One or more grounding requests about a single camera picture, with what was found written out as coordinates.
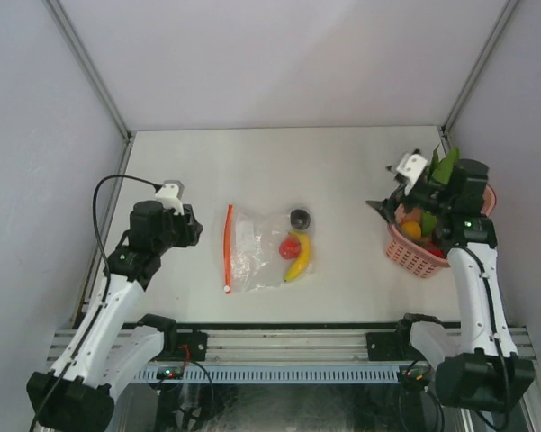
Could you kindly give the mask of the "green fake leafy vegetable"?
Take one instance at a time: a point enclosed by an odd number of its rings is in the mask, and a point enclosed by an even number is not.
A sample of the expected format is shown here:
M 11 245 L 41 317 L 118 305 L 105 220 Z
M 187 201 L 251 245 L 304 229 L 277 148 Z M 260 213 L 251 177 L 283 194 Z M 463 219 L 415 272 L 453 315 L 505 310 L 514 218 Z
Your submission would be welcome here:
M 438 148 L 435 148 L 428 166 L 427 180 L 435 185 L 448 185 L 459 158 L 458 147 L 451 148 L 442 159 L 439 158 Z

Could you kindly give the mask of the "yellow fake lemon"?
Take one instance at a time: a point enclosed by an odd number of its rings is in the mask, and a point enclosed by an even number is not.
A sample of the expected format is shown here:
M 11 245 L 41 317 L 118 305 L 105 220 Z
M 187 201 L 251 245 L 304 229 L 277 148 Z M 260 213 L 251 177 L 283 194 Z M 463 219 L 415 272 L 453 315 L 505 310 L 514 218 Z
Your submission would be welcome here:
M 421 239 L 422 229 L 421 226 L 414 220 L 408 220 L 401 225 L 401 231 L 405 236 L 411 239 Z

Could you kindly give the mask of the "clear zip top bag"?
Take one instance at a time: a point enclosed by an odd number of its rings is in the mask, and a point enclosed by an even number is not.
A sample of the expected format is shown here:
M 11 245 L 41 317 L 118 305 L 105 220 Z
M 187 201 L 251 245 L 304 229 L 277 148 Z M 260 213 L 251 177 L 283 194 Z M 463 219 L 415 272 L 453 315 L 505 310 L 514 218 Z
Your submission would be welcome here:
M 302 276 L 290 283 L 284 275 L 296 259 L 284 260 L 279 254 L 280 244 L 288 237 L 290 213 L 304 209 L 311 215 L 311 226 L 302 232 L 312 243 L 312 259 Z M 222 232 L 223 290 L 227 294 L 250 293 L 294 284 L 316 271 L 314 247 L 316 224 L 307 206 L 294 206 L 272 213 L 256 213 L 237 204 L 227 208 Z

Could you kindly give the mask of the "dark fake avocado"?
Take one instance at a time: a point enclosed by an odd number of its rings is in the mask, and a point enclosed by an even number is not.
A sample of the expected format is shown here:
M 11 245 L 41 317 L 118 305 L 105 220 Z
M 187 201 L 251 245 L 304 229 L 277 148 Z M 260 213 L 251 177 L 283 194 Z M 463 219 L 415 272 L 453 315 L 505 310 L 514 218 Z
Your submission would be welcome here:
M 311 215 L 304 209 L 294 209 L 290 213 L 290 224 L 294 230 L 307 230 L 311 226 Z

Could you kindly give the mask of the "red fake tomato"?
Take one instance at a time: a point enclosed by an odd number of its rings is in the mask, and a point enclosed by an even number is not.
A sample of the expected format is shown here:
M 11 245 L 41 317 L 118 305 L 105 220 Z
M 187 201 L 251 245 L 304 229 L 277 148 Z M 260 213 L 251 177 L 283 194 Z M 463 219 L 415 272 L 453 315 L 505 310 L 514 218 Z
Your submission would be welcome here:
M 439 247 L 436 247 L 433 244 L 428 245 L 425 250 L 430 253 L 431 255 L 439 258 L 439 259 L 445 259 L 444 253 L 440 250 Z

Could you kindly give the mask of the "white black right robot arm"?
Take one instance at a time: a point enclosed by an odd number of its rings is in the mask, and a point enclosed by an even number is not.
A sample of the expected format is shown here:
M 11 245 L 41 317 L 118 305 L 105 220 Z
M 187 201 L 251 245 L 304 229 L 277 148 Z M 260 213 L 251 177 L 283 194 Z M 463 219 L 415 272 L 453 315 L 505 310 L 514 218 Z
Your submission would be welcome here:
M 489 168 L 459 159 L 445 182 L 419 153 L 406 153 L 388 171 L 398 183 L 382 201 L 368 201 L 386 222 L 399 208 L 437 219 L 432 234 L 455 278 L 461 336 L 453 340 L 433 317 L 418 316 L 395 337 L 397 352 L 423 356 L 434 369 L 438 400 L 447 407 L 508 414 L 535 380 L 509 332 L 497 275 L 498 241 L 484 209 Z

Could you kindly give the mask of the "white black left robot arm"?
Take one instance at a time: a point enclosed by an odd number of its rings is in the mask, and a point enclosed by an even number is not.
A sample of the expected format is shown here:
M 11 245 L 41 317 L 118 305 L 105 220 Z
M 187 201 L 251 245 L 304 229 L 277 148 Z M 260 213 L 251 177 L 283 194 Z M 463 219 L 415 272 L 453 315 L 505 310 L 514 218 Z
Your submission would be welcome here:
M 144 364 L 179 348 L 174 319 L 145 315 L 120 349 L 113 344 L 130 309 L 146 292 L 171 248 L 197 245 L 203 226 L 191 205 L 137 202 L 130 227 L 105 264 L 103 286 L 76 334 L 46 373 L 26 384 L 31 426 L 57 431 L 104 431 L 123 390 Z

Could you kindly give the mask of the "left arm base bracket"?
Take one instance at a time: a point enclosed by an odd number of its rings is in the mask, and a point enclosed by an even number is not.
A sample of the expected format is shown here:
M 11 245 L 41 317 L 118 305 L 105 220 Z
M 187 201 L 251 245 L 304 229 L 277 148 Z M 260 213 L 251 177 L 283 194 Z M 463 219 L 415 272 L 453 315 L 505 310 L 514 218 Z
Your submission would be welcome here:
M 180 329 L 174 319 L 155 314 L 146 314 L 138 322 L 138 327 L 157 330 L 163 338 L 162 348 L 157 360 L 186 359 L 203 361 L 208 347 L 208 335 L 195 329 Z

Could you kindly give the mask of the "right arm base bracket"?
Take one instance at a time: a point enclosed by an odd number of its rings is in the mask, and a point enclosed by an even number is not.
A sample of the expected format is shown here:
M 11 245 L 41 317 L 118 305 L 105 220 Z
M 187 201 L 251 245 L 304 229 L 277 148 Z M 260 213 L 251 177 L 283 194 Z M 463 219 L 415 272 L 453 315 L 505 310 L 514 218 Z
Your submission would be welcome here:
M 421 352 L 410 342 L 412 326 L 419 322 L 443 325 L 434 316 L 406 313 L 397 321 L 393 329 L 365 334 L 368 360 L 372 362 L 423 360 Z

